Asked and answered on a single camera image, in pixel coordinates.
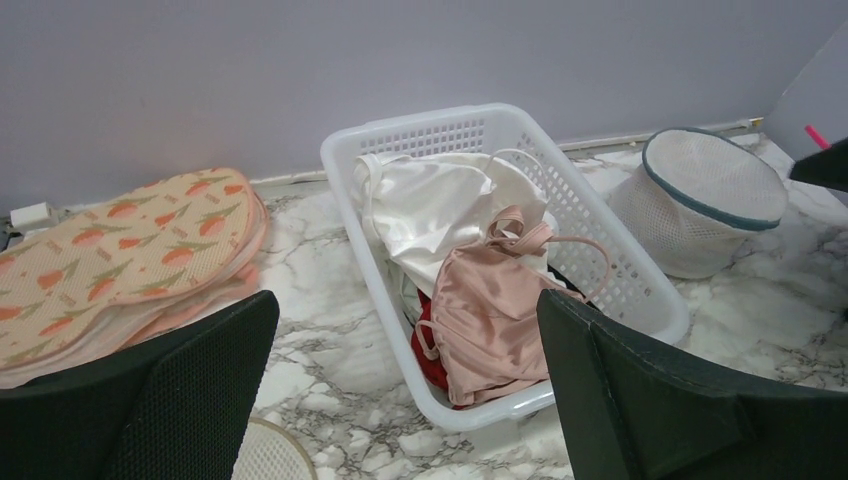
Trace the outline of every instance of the teal trim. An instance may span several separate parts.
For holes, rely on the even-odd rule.
[[[720,140],[723,140],[723,141],[733,145],[734,147],[736,147],[740,150],[745,150],[744,148],[740,147],[739,145],[732,142],[731,140],[728,140],[728,139],[722,137],[721,135],[716,135],[715,133],[710,132],[708,130],[703,130],[703,129],[694,128],[694,127],[666,128],[664,130],[660,130],[659,132],[651,135],[651,138],[649,138],[645,142],[645,146],[642,147],[642,165],[645,166],[645,172],[648,173],[648,176],[651,177],[651,180],[656,182],[657,185],[659,185],[663,190],[665,190],[666,193],[668,193],[671,196],[671,198],[677,200],[683,206],[700,213],[701,215],[712,218],[713,220],[719,221],[719,222],[721,222],[721,223],[723,223],[727,226],[733,227],[733,228],[738,228],[740,230],[747,230],[749,232],[762,232],[762,231],[765,231],[765,230],[771,230],[771,229],[777,227],[778,225],[780,225],[780,219],[774,220],[774,221],[758,220],[758,219],[754,219],[754,218],[740,217],[738,215],[733,215],[732,213],[727,213],[727,212],[721,211],[721,210],[719,210],[715,207],[711,207],[711,206],[709,206],[705,203],[702,203],[698,200],[695,200],[694,198],[686,195],[685,193],[681,192],[677,188],[673,187],[670,183],[668,183],[665,180],[663,180],[662,178],[660,178],[659,175],[657,175],[657,173],[654,172],[654,170],[651,168],[651,166],[648,165],[648,161],[647,161],[648,146],[651,144],[651,142],[658,135],[665,133],[665,132],[668,132],[668,131],[672,131],[672,130],[683,130],[683,131],[686,131],[686,132],[693,132],[693,133],[700,133],[700,134],[704,134],[704,135],[709,135],[711,137],[715,137],[715,138],[718,138]],[[759,160],[761,162],[763,161],[761,158],[757,157],[756,155],[754,155],[750,152],[745,151],[745,153],[748,153],[749,155],[753,156],[754,158],[756,158],[757,160]]]

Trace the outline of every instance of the white plastic basket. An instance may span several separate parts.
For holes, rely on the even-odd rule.
[[[365,153],[395,151],[413,157],[462,151],[492,153],[517,148],[534,155],[545,171],[521,156],[507,157],[549,192],[548,211],[560,235],[597,240],[610,252],[614,275],[594,304],[610,318],[666,343],[676,343],[689,328],[689,312],[677,290],[615,217],[568,157],[524,111],[505,104],[458,107],[367,123],[330,135],[321,161],[339,203],[356,259],[377,314],[415,403],[434,424],[453,431],[475,430],[499,420],[524,417],[554,403],[550,382],[475,406],[453,410],[447,396],[431,386],[415,359],[400,293],[390,289],[386,265],[377,262],[362,232],[350,197],[353,160]],[[584,292],[603,275],[604,265],[591,247],[551,245],[549,263]]]

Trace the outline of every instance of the round mesh bag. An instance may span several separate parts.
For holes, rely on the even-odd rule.
[[[663,130],[610,207],[667,275],[703,278],[726,267],[746,238],[777,227],[788,194],[756,155],[711,132]]]
[[[233,480],[317,480],[309,455],[288,432],[251,418],[244,432]]]

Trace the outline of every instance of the peach print laundry bag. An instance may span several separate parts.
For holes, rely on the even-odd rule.
[[[0,254],[0,388],[249,295],[267,225],[245,177],[212,169],[141,187]]]

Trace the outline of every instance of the marble countertop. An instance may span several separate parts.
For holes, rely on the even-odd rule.
[[[786,178],[792,161],[771,141],[734,140]],[[571,157],[607,193],[639,152]],[[848,391],[848,208],[823,188],[787,187],[780,226],[746,242],[731,267],[708,280],[672,280],[692,319],[679,347],[782,382]],[[281,320],[254,415],[291,432],[320,479],[572,478],[553,407],[462,434],[430,424],[403,382],[328,185],[292,185],[274,197],[259,262]]]

